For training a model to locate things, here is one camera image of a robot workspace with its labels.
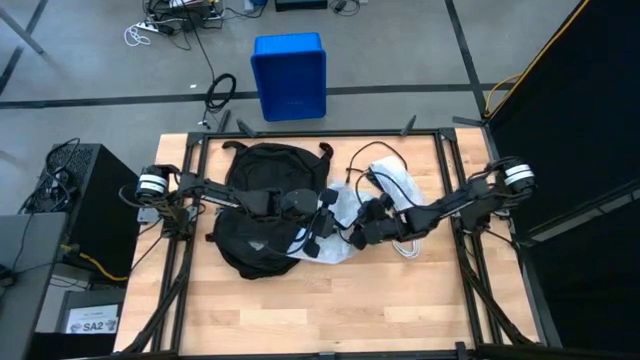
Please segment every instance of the power strip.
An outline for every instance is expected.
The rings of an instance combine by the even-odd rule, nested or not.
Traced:
[[[135,24],[134,26],[137,27],[140,30],[146,30],[146,31],[154,32],[154,33],[159,33],[160,32],[160,31],[158,31],[158,27],[156,25],[147,24],[146,21],[139,22],[139,23]]]

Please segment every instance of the black panel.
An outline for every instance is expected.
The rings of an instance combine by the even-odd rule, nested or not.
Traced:
[[[49,159],[49,170],[61,167],[73,148],[74,145],[68,145],[54,152]],[[81,252],[98,260],[114,276],[127,276],[139,226],[137,209],[124,204],[118,190],[123,185],[135,185],[138,177],[100,144],[80,144],[70,159],[65,167],[70,174],[67,188],[77,191],[68,210],[68,237],[64,242],[78,244]],[[51,178],[44,171],[40,178],[45,182],[42,189],[51,185]],[[45,191],[40,191],[30,210],[48,212],[53,203]],[[96,267],[86,260],[67,257],[64,261],[97,274]]]
[[[513,212],[518,231],[640,178],[638,13],[639,1],[591,1],[491,120],[499,154],[537,175],[539,191]]]
[[[562,344],[637,352],[640,201],[531,249]]]

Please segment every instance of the black bracket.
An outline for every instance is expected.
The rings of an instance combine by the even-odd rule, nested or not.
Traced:
[[[458,136],[456,136],[456,129],[454,128],[440,128],[438,129],[438,132],[440,132],[440,135],[444,136],[444,138],[449,140],[450,142],[458,141]]]
[[[196,144],[199,144],[204,137],[202,132],[190,132],[187,134],[187,151],[191,151],[191,148]]]
[[[469,126],[475,126],[475,127],[484,127],[485,125],[487,125],[487,121],[486,120],[473,120],[473,119],[467,119],[467,118],[463,118],[460,116],[454,116],[452,119],[454,124],[463,124],[463,125],[469,125]]]
[[[326,353],[318,354],[318,360],[335,360],[335,359],[336,359],[336,353],[326,352]]]
[[[415,125],[416,123],[416,115],[413,115],[413,117],[411,118],[411,120],[409,120],[409,122],[407,123],[407,125],[405,125],[402,130],[400,130],[400,136],[401,137],[405,137],[407,135],[409,135],[409,133],[411,132],[411,130],[413,130],[413,125]]]
[[[225,110],[224,113],[222,113],[222,120],[220,120],[220,122],[218,123],[218,129],[216,132],[218,133],[224,132],[224,130],[227,128],[227,123],[229,122],[229,118],[231,118],[231,110]]]
[[[236,124],[238,124],[238,130],[240,130],[241,133],[244,133],[245,135],[247,135],[252,139],[255,139],[258,137],[258,133],[255,130],[253,130],[251,127],[249,127],[249,125],[247,125],[247,123],[245,123],[244,121],[238,119],[236,120]]]
[[[455,345],[456,345],[456,356],[458,360],[468,360],[469,357],[467,356],[467,347],[464,345],[464,343],[459,341],[459,342],[456,342]]]

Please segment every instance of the wooden table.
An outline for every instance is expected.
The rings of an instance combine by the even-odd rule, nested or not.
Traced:
[[[156,163],[182,164],[186,134],[163,135]],[[466,174],[488,162],[482,133],[458,129],[458,142]],[[335,155],[329,181],[344,180],[351,156],[377,137],[322,138]],[[427,199],[444,195],[433,137],[385,137],[402,154],[409,172]],[[269,141],[243,140],[251,145]],[[321,155],[318,138],[272,140],[306,148]],[[206,176],[224,182],[235,151],[222,150],[222,141],[208,149]],[[384,147],[370,147],[354,162],[365,168],[390,155]],[[452,183],[457,185],[447,147]],[[197,156],[191,170],[195,171]],[[375,193],[368,182],[363,190]],[[452,349],[456,341],[473,347],[467,310],[448,220],[422,239],[415,260],[401,257],[385,243],[369,246],[339,265],[300,262],[284,276],[248,281],[204,240],[215,219],[215,206],[207,204],[198,220],[195,253],[189,283],[180,354],[257,354],[302,352],[355,352]],[[509,236],[505,222],[494,219],[495,232]],[[136,258],[159,236],[153,229],[138,241]],[[493,294],[509,318],[532,340],[537,340],[531,309],[513,249],[489,234],[482,235]],[[155,248],[131,276],[115,350],[127,346],[154,311],[160,289],[167,242]],[[482,302],[481,325],[489,331]],[[166,329],[170,329],[169,312]]]

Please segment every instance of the blue crate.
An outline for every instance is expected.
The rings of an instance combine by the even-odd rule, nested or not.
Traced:
[[[327,56],[318,33],[257,37],[251,66],[265,120],[327,113]]]

